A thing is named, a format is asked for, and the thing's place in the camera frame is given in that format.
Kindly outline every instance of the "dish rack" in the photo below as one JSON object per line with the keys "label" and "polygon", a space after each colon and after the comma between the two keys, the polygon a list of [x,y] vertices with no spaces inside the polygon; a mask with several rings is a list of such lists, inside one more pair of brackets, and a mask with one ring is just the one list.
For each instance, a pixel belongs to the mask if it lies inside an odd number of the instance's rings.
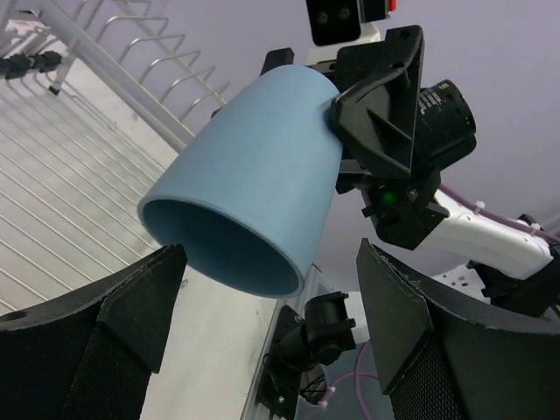
{"label": "dish rack", "polygon": [[0,80],[0,315],[156,249],[137,202],[228,87],[150,0],[29,3],[0,4],[0,58],[31,63]]}

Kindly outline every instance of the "camera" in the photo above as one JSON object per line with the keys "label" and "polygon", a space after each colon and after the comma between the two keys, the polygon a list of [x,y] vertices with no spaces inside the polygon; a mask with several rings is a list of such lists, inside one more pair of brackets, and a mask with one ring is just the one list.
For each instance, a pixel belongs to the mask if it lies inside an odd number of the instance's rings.
{"label": "camera", "polygon": [[383,20],[394,8],[394,0],[305,0],[316,46],[353,42],[362,26]]}

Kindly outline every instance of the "wire rack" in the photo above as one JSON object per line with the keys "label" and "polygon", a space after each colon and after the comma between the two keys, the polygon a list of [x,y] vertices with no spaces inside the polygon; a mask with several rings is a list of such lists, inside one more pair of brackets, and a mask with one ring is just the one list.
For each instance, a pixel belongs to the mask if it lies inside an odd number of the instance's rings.
{"label": "wire rack", "polygon": [[[160,151],[176,156],[225,103],[228,83],[210,87],[214,67],[195,68],[200,50],[150,1],[63,3],[0,4],[0,57],[64,56],[56,72],[0,81],[0,315],[156,249],[136,205],[169,163]],[[150,140],[125,133],[119,113],[140,117]]]}

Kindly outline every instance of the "cup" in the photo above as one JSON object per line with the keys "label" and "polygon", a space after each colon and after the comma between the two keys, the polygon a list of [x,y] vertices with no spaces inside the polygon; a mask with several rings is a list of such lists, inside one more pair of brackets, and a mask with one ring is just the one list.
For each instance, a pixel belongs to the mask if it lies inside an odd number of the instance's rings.
{"label": "cup", "polygon": [[305,66],[258,78],[143,197],[145,228],[218,282],[269,298],[299,294],[340,168],[342,144],[326,125],[338,93]]}

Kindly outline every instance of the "green light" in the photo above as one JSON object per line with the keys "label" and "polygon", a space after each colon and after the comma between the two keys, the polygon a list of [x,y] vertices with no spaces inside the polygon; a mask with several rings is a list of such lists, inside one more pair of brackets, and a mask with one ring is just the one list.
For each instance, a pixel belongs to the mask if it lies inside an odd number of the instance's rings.
{"label": "green light", "polygon": [[385,206],[391,206],[395,204],[395,202],[396,202],[396,195],[394,195],[392,192],[385,192],[381,196],[381,203],[383,203]]}

